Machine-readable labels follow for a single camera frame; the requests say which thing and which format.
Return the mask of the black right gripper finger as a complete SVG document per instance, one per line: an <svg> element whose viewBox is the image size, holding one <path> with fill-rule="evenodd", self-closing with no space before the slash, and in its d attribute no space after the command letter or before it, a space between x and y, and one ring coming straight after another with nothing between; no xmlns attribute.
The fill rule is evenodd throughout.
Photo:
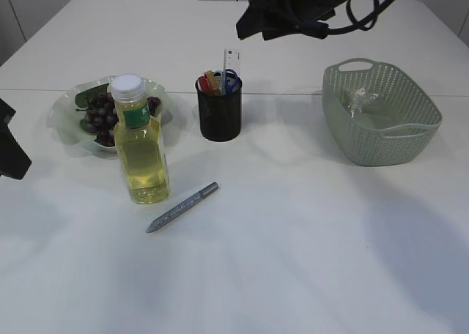
<svg viewBox="0 0 469 334"><path fill-rule="evenodd" d="M264 41L278 39L292 34L301 34L300 23L284 19L264 19L262 38Z"/></svg>
<svg viewBox="0 0 469 334"><path fill-rule="evenodd" d="M265 16L267 11L267 3L250 2L247 9L236 23L238 39L245 40L255 34L268 31L270 29L270 25Z"/></svg>

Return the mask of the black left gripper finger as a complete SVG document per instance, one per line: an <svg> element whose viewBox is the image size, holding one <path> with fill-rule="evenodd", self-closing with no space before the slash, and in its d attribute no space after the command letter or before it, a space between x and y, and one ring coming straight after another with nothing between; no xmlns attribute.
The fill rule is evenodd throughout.
<svg viewBox="0 0 469 334"><path fill-rule="evenodd" d="M9 129L15 110L1 100L1 175L22 180L32 161L24 152Z"/></svg>

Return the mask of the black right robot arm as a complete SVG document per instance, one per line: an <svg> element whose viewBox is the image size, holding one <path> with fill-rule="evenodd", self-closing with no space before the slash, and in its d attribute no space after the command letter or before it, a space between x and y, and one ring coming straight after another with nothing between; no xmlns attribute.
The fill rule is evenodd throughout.
<svg viewBox="0 0 469 334"><path fill-rule="evenodd" d="M360 22L352 13L352 0L248 0L248 8L236 23L237 36L244 40L260 33L264 40L291 34L303 34L320 40L330 34L327 20L336 15L335 8L346 4L353 30L368 31L377 21L376 12L369 22ZM380 0L372 0L373 8Z"/></svg>

